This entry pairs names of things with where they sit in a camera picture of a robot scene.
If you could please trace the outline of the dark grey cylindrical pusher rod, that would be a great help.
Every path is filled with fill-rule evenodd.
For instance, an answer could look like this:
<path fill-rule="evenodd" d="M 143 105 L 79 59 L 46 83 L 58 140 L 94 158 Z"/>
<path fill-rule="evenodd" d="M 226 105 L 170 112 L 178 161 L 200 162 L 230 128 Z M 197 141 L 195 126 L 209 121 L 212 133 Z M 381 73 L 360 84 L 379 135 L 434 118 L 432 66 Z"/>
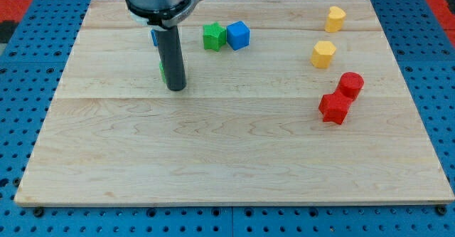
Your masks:
<path fill-rule="evenodd" d="M 186 74 L 178 27 L 155 31 L 155 35 L 165 84 L 169 90 L 181 91 L 186 87 Z"/>

